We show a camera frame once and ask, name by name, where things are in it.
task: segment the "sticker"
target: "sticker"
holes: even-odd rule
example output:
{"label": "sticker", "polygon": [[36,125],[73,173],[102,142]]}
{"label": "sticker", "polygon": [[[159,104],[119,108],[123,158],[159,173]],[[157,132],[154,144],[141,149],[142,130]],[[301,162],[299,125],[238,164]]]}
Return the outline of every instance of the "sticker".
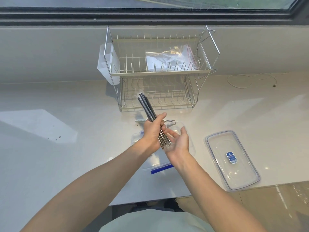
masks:
{"label": "sticker", "polygon": [[233,152],[227,152],[226,153],[226,156],[229,158],[230,162],[232,164],[236,164],[237,163],[237,159],[236,157],[234,156]]}

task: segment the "countertop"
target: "countertop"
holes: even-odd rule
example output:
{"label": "countertop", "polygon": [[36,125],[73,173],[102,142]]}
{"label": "countertop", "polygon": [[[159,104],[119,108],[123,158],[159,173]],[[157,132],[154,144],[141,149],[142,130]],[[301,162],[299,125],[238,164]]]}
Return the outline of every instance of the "countertop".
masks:
{"label": "countertop", "polygon": [[[194,109],[166,111],[185,124],[195,159],[224,189],[203,139],[233,130],[261,176],[252,187],[309,180],[309,75],[260,75],[247,89],[210,76]],[[233,78],[243,81],[244,78]],[[20,230],[80,175],[116,157],[144,112],[120,112],[104,80],[0,85],[0,226]],[[190,195],[174,168],[139,169],[111,205]]]}

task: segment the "two-tier dish rack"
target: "two-tier dish rack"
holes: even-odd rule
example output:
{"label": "two-tier dish rack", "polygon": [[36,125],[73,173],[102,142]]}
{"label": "two-tier dish rack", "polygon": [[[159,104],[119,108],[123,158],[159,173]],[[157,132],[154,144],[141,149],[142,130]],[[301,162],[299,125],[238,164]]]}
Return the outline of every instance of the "two-tier dish rack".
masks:
{"label": "two-tier dish rack", "polygon": [[[98,69],[100,63],[106,63],[104,66],[110,77],[107,79],[114,87],[120,111],[140,109],[137,93],[141,91],[154,109],[193,108],[208,75],[217,70],[213,66],[220,52],[212,36],[214,32],[205,26],[199,35],[145,34],[112,37],[108,26],[105,45],[100,50]],[[206,42],[214,49],[212,63],[206,54],[210,52]],[[193,59],[189,63],[180,62],[167,67],[162,63],[149,68],[146,51],[178,45],[187,45],[191,50]]]}

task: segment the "container lid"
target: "container lid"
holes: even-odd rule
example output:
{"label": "container lid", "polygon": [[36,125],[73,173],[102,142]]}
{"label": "container lid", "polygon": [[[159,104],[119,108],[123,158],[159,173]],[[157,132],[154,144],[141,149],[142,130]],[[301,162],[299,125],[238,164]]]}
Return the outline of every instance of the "container lid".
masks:
{"label": "container lid", "polygon": [[[175,125],[168,125],[167,127],[172,129],[174,132],[180,134],[180,129],[181,127],[184,126],[183,123],[177,121]],[[131,138],[131,145],[133,145],[134,143],[136,143],[138,140],[140,140],[144,135],[144,131],[140,131],[138,133],[135,133],[132,135]],[[190,138],[189,135],[189,152],[192,156],[195,155],[195,148],[193,145],[193,142]],[[141,168],[143,170],[151,170],[154,168],[158,168],[158,167],[162,167],[165,165],[170,164],[164,150],[162,150],[162,148],[160,148],[159,150],[157,150],[155,153],[153,153],[151,156],[149,156],[149,158],[142,164]]]}
{"label": "container lid", "polygon": [[260,176],[233,131],[223,131],[205,138],[210,153],[227,187],[240,190],[260,180]]}

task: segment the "cable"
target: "cable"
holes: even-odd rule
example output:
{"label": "cable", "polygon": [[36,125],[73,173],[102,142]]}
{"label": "cable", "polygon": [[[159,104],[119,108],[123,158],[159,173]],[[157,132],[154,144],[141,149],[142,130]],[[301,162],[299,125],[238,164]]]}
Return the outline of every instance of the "cable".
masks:
{"label": "cable", "polygon": [[233,86],[233,87],[235,87],[235,88],[238,88],[238,89],[246,89],[246,88],[249,88],[249,87],[254,83],[254,81],[251,82],[251,84],[248,85],[247,87],[238,87],[238,86],[236,86],[236,85],[231,84],[231,82],[229,82],[229,78],[230,78],[231,76],[255,77],[255,76],[258,76],[258,75],[262,75],[262,74],[268,75],[268,76],[270,76],[270,77],[268,77],[268,78],[262,78],[262,79],[259,79],[259,80],[265,80],[265,79],[273,78],[273,79],[275,80],[275,84],[273,85],[273,87],[276,87],[276,86],[277,86],[277,79],[276,79],[276,77],[275,77],[275,76],[272,76],[272,75],[271,75],[272,73],[265,73],[265,72],[262,72],[262,73],[259,73],[259,74],[253,75],[253,76],[245,75],[245,74],[229,75],[229,76],[227,77],[226,80],[227,80],[227,82],[228,82],[231,86]]}

